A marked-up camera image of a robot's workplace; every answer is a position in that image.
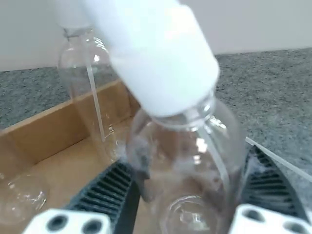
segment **white cylinder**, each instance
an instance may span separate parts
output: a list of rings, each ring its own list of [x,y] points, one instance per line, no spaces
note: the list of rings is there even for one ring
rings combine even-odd
[[[219,66],[191,9],[176,0],[83,0],[120,78],[151,116],[196,105]]]
[[[110,51],[112,66],[152,116],[179,114],[201,101],[219,75],[213,56],[187,6],[172,8],[165,30],[151,45]]]

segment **bottle shoulder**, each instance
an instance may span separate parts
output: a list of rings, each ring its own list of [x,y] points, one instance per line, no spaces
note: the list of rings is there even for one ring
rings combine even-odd
[[[58,68],[85,66],[86,59],[91,65],[110,64],[108,52],[99,39],[76,38],[63,45],[58,58]]]

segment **clear plastic straw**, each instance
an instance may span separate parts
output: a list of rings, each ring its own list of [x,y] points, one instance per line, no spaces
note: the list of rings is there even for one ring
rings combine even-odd
[[[97,88],[96,88],[96,84],[94,81],[94,75],[93,75],[93,71],[92,71],[92,67],[91,67],[91,63],[88,59],[88,45],[87,42],[82,38],[82,47],[84,48],[84,58],[85,58],[85,63],[86,63],[86,67],[87,67],[87,73],[88,73],[88,78],[90,81],[90,85],[91,85],[91,90],[92,90],[92,95],[93,95],[93,100],[94,100],[94,105],[96,108],[96,112],[97,112],[97,122],[99,125],[99,131],[100,131],[100,135],[101,135],[101,140],[102,142],[105,141],[105,132],[104,132],[104,127],[103,127],[103,122],[102,122],[102,115],[101,115],[101,110],[99,107],[99,102],[98,102],[98,95],[97,95]]]

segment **bottle cap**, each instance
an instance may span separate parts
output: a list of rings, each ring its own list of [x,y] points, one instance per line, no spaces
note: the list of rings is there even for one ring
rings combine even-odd
[[[59,26],[80,29],[91,26],[91,22],[79,0],[52,0]]]

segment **bottle bottom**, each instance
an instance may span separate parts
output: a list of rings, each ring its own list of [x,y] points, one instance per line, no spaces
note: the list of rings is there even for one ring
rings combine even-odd
[[[163,234],[215,233],[217,217],[197,195],[180,197],[160,217]]]

